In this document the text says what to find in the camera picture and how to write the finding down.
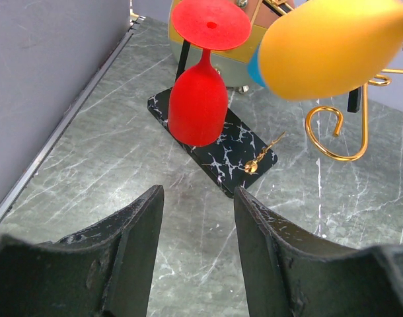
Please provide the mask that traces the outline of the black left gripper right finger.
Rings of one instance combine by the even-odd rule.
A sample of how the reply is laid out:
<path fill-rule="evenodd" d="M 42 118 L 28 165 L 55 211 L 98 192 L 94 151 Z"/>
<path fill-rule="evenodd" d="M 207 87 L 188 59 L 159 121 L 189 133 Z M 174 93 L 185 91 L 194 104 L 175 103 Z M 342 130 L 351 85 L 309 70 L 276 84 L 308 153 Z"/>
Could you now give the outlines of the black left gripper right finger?
<path fill-rule="evenodd" d="M 251 316 L 403 316 L 403 245 L 336 244 L 242 187 L 234 210 Z"/>

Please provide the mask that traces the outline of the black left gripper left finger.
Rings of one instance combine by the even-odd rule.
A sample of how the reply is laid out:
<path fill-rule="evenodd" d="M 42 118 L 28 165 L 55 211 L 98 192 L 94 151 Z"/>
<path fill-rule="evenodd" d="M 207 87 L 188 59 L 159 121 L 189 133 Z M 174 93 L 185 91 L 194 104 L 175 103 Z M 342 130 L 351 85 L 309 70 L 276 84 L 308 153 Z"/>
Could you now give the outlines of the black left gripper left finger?
<path fill-rule="evenodd" d="M 145 316 L 164 190 L 57 242 L 0 234 L 0 316 Z"/>

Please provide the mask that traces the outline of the yellow wine glass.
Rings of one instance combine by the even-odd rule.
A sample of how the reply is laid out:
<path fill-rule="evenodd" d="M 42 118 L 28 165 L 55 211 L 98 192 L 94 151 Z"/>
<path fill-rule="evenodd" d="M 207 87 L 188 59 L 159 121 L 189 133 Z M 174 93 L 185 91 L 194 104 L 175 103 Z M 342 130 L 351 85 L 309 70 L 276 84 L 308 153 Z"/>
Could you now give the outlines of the yellow wine glass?
<path fill-rule="evenodd" d="M 265 85 L 292 101 L 328 98 L 380 73 L 403 44 L 403 1 L 307 1 L 264 34 Z"/>

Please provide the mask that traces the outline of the gold black wine glass rack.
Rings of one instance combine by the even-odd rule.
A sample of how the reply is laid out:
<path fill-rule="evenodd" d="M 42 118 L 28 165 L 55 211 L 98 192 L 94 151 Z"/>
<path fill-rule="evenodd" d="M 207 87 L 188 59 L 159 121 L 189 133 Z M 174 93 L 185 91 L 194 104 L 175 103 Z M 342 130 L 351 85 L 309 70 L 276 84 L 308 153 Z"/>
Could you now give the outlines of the gold black wine glass rack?
<path fill-rule="evenodd" d="M 169 20 L 172 21 L 172 11 L 181 1 L 172 1 Z M 273 1 L 265 1 L 271 9 Z M 184 40 L 181 61 L 186 62 L 188 46 L 191 44 Z M 347 111 L 357 113 L 360 103 L 363 102 L 363 88 L 359 87 L 349 92 Z M 148 111 L 168 129 L 168 106 L 172 87 L 153 95 L 147 101 Z M 248 188 L 261 175 L 277 163 L 278 157 L 266 144 L 232 111 L 227 110 L 222 134 L 218 139 L 205 147 L 191 147 L 178 141 L 178 144 L 194 159 L 201 169 L 223 190 L 226 196 L 232 198 L 238 186 Z M 255 160 L 258 165 L 252 174 L 245 171 L 248 161 Z"/>

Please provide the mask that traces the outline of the red wine glass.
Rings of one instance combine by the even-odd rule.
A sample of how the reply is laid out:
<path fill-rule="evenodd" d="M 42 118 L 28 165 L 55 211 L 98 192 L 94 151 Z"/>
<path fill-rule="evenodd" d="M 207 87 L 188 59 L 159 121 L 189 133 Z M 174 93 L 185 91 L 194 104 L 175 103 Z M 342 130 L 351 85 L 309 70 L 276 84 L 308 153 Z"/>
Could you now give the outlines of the red wine glass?
<path fill-rule="evenodd" d="M 183 39 L 202 49 L 202 55 L 171 90 L 168 128 L 179 142 L 204 147 L 222 133 L 228 109 L 227 89 L 211 65 L 211 52 L 245 43 L 250 19 L 230 1 L 181 1 L 172 12 L 172 24 Z"/>

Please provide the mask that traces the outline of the blue wine glass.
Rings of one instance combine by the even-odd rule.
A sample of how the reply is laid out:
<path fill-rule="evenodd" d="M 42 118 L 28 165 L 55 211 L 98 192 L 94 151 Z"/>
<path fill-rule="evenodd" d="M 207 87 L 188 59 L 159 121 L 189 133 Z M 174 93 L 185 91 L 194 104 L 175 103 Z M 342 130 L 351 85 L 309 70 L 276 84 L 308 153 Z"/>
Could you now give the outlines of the blue wine glass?
<path fill-rule="evenodd" d="M 261 87 L 266 88 L 266 84 L 260 74 L 260 68 L 258 65 L 258 50 L 256 50 L 253 54 L 253 56 L 250 58 L 250 61 L 248 62 L 247 65 L 247 71 L 248 74 L 250 75 L 251 79 L 260 85 Z"/>

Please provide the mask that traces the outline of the cylindrical drum container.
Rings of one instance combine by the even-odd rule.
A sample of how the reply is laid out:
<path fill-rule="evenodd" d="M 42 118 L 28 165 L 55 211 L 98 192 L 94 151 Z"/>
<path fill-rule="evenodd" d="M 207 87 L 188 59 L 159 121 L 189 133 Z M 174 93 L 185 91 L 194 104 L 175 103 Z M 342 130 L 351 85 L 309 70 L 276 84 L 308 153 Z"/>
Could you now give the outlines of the cylindrical drum container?
<path fill-rule="evenodd" d="M 211 65 L 220 74 L 226 87 L 238 88 L 239 92 L 244 94 L 254 82 L 248 74 L 247 66 L 264 33 L 275 20 L 294 9 L 296 5 L 294 1 L 276 1 L 277 9 L 271 9 L 265 1 L 232 1 L 231 3 L 238 7 L 252 23 L 250 37 L 242 46 L 233 50 L 213 51 Z M 187 47 L 186 62 L 181 61 L 184 39 L 177 33 L 171 20 L 168 22 L 168 38 L 172 54 L 178 62 L 178 75 L 199 62 L 202 49 L 193 44 Z"/>

